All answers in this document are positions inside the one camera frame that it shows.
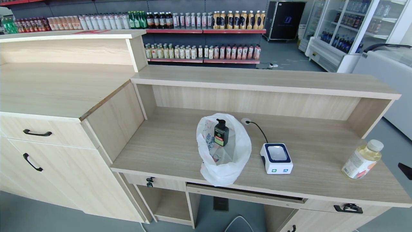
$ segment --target plastic bag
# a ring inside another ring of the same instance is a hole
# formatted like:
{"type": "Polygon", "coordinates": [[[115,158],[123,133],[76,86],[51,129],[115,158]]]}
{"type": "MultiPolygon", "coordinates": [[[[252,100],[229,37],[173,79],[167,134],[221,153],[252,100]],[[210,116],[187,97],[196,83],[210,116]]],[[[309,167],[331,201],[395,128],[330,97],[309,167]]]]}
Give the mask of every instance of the plastic bag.
{"type": "Polygon", "coordinates": [[[200,173],[214,186],[231,185],[238,178],[252,152],[252,143],[243,125],[230,114],[203,117],[196,129],[198,150],[203,163],[200,173]],[[214,142],[216,119],[224,119],[229,139],[222,147],[214,142]]]}

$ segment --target black cable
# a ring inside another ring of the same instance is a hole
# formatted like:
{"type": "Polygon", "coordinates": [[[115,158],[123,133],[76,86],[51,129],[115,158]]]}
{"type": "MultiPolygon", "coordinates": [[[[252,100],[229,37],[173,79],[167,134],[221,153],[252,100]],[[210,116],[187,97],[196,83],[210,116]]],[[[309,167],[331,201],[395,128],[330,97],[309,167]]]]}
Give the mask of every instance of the black cable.
{"type": "Polygon", "coordinates": [[[251,121],[246,121],[246,123],[247,123],[247,124],[249,124],[249,123],[255,124],[255,125],[259,128],[259,130],[262,132],[263,136],[265,137],[266,143],[269,143],[269,142],[267,141],[267,138],[266,138],[265,133],[263,133],[263,130],[260,128],[260,126],[259,126],[257,123],[254,123],[254,122],[251,122],[251,121]]]}

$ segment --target freezer lid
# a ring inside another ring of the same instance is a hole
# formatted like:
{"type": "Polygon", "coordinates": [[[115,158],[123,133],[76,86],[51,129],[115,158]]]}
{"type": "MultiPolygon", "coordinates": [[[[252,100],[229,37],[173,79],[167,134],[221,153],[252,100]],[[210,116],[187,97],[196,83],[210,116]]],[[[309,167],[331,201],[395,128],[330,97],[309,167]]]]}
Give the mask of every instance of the freezer lid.
{"type": "Polygon", "coordinates": [[[409,45],[380,44],[368,47],[365,52],[375,52],[406,66],[412,67],[412,47],[409,45]]]}

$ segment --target glass door refrigerator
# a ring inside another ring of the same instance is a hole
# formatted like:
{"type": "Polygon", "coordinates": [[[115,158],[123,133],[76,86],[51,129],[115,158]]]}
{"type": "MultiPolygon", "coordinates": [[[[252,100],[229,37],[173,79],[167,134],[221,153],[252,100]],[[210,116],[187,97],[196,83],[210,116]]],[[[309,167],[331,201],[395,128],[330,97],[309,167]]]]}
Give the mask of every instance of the glass door refrigerator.
{"type": "Polygon", "coordinates": [[[316,29],[318,28],[319,19],[321,18],[323,8],[325,6],[326,0],[316,0],[312,7],[311,13],[309,15],[309,20],[306,24],[306,30],[303,34],[302,39],[300,40],[299,50],[305,52],[309,39],[315,35],[316,29]]]}
{"type": "Polygon", "coordinates": [[[398,44],[412,23],[412,0],[327,0],[306,56],[328,72],[351,73],[363,49],[398,44]]]}

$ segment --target black drawer handle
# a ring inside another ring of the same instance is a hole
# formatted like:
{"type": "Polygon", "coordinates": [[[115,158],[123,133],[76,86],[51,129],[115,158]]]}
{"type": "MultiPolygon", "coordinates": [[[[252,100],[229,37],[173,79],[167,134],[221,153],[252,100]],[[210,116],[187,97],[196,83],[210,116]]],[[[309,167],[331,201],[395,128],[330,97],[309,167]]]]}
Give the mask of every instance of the black drawer handle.
{"type": "Polygon", "coordinates": [[[339,205],[334,205],[333,207],[338,212],[363,214],[362,208],[355,204],[347,203],[343,205],[343,208],[341,208],[339,205]]]}
{"type": "Polygon", "coordinates": [[[23,154],[23,157],[24,157],[24,159],[27,161],[27,163],[29,163],[34,169],[36,169],[36,170],[39,171],[39,172],[43,171],[42,168],[36,168],[32,163],[30,163],[30,161],[28,160],[28,154],[27,154],[27,153],[24,153],[24,154],[23,154]]]}
{"type": "Polygon", "coordinates": [[[47,131],[47,132],[44,133],[44,134],[33,134],[33,133],[29,133],[29,132],[30,132],[29,129],[24,129],[23,132],[24,132],[26,135],[37,135],[37,136],[50,136],[51,134],[53,134],[51,131],[47,131]]]}
{"type": "Polygon", "coordinates": [[[288,232],[295,232],[296,231],[296,225],[293,225],[292,228],[293,228],[293,230],[292,231],[288,230],[288,232]]]}

